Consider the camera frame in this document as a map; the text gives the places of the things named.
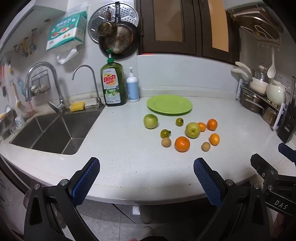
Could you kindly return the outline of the small orange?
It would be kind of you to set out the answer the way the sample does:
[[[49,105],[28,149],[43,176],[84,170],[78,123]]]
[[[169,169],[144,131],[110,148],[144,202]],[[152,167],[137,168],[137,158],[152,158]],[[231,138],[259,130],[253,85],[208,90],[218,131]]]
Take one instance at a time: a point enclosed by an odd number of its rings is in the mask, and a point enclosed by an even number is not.
[[[206,128],[207,128],[206,125],[203,122],[199,122],[198,125],[199,125],[199,128],[200,128],[201,132],[204,132],[206,130]]]
[[[220,137],[216,133],[211,134],[209,140],[210,143],[214,146],[217,146],[220,143]]]

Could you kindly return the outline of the brown longan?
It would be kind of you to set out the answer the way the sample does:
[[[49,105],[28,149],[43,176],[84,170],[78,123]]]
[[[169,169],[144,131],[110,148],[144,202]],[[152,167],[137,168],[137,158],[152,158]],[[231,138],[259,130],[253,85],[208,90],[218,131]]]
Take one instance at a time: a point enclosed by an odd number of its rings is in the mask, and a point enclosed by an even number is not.
[[[210,148],[211,148],[211,144],[209,142],[204,142],[202,144],[201,148],[204,152],[208,152],[208,150],[210,150]]]
[[[171,139],[168,137],[165,137],[162,139],[161,144],[163,147],[168,148],[171,146]]]

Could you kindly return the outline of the yellow-green pear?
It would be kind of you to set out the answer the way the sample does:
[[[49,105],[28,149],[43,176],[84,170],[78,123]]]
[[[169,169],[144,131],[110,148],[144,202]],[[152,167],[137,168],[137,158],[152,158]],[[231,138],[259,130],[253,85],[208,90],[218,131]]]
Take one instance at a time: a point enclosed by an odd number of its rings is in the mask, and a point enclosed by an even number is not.
[[[200,126],[198,123],[191,122],[186,125],[185,133],[189,138],[197,138],[200,135]]]

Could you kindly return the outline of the large orange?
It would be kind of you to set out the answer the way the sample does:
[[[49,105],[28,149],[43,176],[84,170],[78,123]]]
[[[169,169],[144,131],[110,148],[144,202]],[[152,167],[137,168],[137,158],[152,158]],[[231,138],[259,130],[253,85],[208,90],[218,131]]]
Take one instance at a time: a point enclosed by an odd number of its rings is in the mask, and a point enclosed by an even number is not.
[[[179,152],[186,152],[190,148],[190,141],[186,137],[178,137],[175,140],[175,149]]]

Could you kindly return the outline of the green tomato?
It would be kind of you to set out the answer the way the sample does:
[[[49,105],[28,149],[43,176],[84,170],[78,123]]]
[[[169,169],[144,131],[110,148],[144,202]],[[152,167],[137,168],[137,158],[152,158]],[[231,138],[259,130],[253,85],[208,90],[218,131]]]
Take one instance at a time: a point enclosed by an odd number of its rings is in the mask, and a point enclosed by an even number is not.
[[[177,118],[176,119],[176,125],[177,126],[183,126],[184,124],[184,120],[182,118]]]
[[[163,130],[161,130],[160,136],[161,136],[161,138],[168,138],[170,136],[170,134],[171,134],[170,130],[163,129]]]

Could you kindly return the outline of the green apple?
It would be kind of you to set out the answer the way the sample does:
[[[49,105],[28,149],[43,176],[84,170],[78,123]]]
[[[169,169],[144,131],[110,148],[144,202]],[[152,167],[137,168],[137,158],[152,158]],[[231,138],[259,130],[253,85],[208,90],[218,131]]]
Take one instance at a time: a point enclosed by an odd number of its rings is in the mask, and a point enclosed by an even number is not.
[[[156,128],[158,125],[158,118],[154,114],[147,114],[144,117],[144,126],[148,129]]]

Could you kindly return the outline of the black knife block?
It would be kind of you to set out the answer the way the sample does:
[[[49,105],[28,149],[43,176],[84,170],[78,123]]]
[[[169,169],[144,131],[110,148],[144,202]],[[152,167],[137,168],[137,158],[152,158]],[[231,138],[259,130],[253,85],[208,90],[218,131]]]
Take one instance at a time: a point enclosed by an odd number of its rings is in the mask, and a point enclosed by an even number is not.
[[[277,136],[286,144],[288,143],[295,133],[295,77],[292,77],[292,90],[290,102],[285,113],[285,117],[280,127],[277,130]]]

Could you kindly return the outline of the white pot rack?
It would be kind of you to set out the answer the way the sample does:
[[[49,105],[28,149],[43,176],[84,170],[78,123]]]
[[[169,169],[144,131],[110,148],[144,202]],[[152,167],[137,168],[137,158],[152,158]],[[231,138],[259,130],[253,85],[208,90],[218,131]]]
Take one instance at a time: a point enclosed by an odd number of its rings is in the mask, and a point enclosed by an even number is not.
[[[249,111],[259,114],[271,126],[273,131],[279,129],[281,121],[287,111],[287,105],[282,103],[277,106],[266,96],[263,96],[247,86],[243,79],[239,80],[236,100]]]

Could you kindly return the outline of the steel pot lower shelf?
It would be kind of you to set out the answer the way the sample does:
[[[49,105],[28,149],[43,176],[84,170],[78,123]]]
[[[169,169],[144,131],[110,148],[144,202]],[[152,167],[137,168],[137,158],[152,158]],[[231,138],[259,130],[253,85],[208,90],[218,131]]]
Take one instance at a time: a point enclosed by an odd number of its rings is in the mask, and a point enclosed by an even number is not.
[[[263,107],[263,100],[249,90],[241,90],[239,102],[246,109],[254,113],[263,114],[265,112],[265,109]]]

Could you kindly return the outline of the white ceramic jug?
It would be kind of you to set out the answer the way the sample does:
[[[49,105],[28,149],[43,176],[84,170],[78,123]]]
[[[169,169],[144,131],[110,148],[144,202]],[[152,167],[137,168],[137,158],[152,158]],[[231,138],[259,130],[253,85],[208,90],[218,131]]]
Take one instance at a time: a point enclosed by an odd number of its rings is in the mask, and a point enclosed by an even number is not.
[[[267,98],[275,105],[281,106],[282,103],[286,101],[286,90],[285,87],[280,82],[272,79],[270,84],[266,89]]]

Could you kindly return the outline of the steel sink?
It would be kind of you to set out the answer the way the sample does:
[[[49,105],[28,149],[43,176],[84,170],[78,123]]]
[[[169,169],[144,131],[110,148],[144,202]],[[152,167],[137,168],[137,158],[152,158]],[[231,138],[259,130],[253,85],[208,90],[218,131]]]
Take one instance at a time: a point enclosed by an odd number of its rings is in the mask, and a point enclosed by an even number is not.
[[[74,155],[101,112],[101,109],[88,108],[75,113],[33,117],[10,144],[47,153]]]

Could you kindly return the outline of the white ladle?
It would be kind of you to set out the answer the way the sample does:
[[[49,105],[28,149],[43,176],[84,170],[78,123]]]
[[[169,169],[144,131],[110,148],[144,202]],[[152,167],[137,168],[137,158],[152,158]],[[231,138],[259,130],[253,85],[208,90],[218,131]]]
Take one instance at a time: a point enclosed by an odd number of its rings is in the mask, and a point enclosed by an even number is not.
[[[271,48],[271,66],[267,70],[267,77],[273,79],[276,76],[275,68],[275,50],[274,47]]]

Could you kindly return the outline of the large chrome faucet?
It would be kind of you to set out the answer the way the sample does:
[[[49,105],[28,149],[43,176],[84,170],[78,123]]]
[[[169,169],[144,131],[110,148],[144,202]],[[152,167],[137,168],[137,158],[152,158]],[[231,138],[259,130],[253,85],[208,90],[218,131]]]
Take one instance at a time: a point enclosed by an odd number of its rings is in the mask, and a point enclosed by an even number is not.
[[[47,69],[40,72],[37,75],[32,76],[34,71],[39,67],[46,67]],[[56,113],[66,113],[68,111],[66,101],[62,96],[62,92],[58,83],[58,76],[55,70],[55,67],[49,62],[39,62],[31,67],[27,73],[25,80],[25,101],[29,102],[32,100],[33,96],[37,96],[45,93],[46,91],[51,89],[51,85],[49,82],[49,74],[48,70],[52,72],[53,80],[57,89],[59,104],[55,105],[52,102],[48,101],[48,105],[56,112]]]

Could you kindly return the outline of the yellow sponge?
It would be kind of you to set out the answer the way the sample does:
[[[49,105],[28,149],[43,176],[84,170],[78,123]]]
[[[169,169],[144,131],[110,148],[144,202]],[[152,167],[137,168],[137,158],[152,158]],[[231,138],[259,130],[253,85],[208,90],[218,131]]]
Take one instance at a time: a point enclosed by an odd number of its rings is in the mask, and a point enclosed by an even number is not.
[[[79,101],[79,102],[73,102],[69,108],[69,111],[76,112],[76,111],[81,111],[85,109],[85,102],[84,101]]]

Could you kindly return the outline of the thin chrome faucet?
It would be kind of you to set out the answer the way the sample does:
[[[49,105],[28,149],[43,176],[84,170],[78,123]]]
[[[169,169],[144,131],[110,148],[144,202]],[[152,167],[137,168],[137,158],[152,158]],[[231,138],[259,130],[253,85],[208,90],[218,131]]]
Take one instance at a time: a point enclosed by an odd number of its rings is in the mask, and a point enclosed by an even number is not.
[[[87,100],[98,109],[103,108],[103,101],[99,95],[98,81],[94,69],[87,64],[79,65],[72,74],[75,96]]]

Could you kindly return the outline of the green plate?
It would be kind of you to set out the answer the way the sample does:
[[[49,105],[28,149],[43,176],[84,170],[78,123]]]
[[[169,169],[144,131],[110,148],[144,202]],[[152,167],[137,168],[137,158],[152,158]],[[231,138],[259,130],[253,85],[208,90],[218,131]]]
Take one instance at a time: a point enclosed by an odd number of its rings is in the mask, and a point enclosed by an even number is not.
[[[193,104],[179,95],[162,94],[149,98],[147,107],[156,113],[179,115],[190,112]]]

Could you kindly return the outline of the green dish soap bottle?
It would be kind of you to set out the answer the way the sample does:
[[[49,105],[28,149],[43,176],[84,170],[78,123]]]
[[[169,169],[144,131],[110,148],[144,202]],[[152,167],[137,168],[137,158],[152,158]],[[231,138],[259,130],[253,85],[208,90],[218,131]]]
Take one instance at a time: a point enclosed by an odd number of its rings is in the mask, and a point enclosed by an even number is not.
[[[112,50],[107,49],[107,63],[100,69],[103,97],[107,106],[122,106],[126,103],[123,66],[114,61]]]

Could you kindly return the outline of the white blue pump bottle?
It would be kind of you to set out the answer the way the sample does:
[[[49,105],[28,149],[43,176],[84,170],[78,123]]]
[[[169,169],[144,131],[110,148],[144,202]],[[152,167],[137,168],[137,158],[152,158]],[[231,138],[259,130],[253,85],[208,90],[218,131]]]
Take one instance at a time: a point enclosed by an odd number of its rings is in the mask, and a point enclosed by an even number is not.
[[[128,78],[126,79],[127,97],[129,102],[139,101],[138,79],[135,77],[132,67],[129,68]]]

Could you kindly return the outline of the paper towel pack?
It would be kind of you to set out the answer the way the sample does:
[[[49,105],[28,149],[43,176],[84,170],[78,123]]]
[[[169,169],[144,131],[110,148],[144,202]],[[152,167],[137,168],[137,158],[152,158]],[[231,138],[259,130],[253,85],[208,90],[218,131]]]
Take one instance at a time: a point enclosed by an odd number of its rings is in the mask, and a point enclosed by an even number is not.
[[[77,47],[84,43],[88,3],[71,8],[48,31],[46,50],[56,55],[59,64],[65,64],[78,55]]]

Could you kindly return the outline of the black frying pan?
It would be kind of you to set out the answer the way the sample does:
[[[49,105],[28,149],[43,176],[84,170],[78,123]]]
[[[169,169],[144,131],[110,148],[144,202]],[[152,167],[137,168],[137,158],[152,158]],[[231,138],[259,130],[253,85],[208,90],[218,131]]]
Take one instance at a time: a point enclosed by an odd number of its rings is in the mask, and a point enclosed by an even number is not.
[[[120,17],[120,2],[115,3],[116,30],[109,36],[99,37],[101,51],[108,56],[107,50],[111,50],[114,59],[125,59],[137,51],[140,43],[140,31],[132,23],[122,21]]]

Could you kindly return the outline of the brass colander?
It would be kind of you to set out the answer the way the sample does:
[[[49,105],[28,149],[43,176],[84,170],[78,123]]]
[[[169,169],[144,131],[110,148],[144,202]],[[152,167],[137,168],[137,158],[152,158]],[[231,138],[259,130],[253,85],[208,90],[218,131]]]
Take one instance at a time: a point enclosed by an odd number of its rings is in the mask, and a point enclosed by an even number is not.
[[[118,26],[114,35],[105,37],[103,46],[105,49],[112,50],[115,54],[120,54],[127,50],[133,42],[133,33],[125,26]]]

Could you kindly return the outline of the small brass pot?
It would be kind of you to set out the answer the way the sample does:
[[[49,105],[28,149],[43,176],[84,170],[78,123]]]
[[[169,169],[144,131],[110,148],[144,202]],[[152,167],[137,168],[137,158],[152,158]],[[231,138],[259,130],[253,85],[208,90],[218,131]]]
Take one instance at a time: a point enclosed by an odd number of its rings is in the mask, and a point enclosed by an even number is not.
[[[98,26],[97,32],[100,37],[108,37],[108,36],[114,35],[116,31],[117,31],[117,24],[111,21],[110,10],[107,10],[106,21],[104,21]]]

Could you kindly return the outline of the round steel steamer plate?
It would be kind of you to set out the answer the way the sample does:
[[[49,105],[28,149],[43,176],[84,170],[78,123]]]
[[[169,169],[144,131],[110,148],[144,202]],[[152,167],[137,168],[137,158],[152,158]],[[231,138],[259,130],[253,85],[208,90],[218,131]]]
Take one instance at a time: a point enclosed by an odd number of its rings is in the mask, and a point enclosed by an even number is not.
[[[120,19],[125,22],[129,22],[138,26],[139,15],[138,12],[131,5],[120,2]],[[107,11],[110,13],[110,20],[116,21],[116,6],[115,3],[105,4],[101,8],[97,9],[88,22],[87,31],[89,37],[93,42],[99,44],[99,33],[97,32],[100,24],[107,20]]]

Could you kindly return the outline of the white handled saucepan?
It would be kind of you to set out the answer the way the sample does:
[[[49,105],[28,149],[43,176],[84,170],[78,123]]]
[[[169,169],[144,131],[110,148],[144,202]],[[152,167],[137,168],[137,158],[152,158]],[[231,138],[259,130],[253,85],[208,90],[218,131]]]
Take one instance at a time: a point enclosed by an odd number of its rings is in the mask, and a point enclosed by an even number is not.
[[[250,89],[261,95],[266,95],[268,77],[264,73],[264,69],[250,69],[247,65],[239,61],[236,61],[235,65],[236,67],[232,69],[233,73],[240,75],[244,82],[248,84]]]

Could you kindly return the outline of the wall lid rack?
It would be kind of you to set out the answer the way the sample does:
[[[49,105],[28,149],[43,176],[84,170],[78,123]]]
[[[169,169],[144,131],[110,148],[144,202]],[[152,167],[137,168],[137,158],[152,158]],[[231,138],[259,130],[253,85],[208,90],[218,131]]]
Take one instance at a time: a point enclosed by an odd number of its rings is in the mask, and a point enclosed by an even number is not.
[[[266,9],[257,6],[234,11],[231,13],[231,18],[258,42],[281,47],[281,34],[284,33],[284,29]]]

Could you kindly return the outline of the dark wooden window frame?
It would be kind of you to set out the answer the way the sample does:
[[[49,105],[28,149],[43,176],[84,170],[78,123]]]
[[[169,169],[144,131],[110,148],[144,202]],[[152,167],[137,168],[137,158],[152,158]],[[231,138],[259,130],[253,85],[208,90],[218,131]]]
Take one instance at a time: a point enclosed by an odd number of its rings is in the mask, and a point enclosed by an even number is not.
[[[223,1],[135,1],[139,54],[180,54],[239,61],[239,28]]]

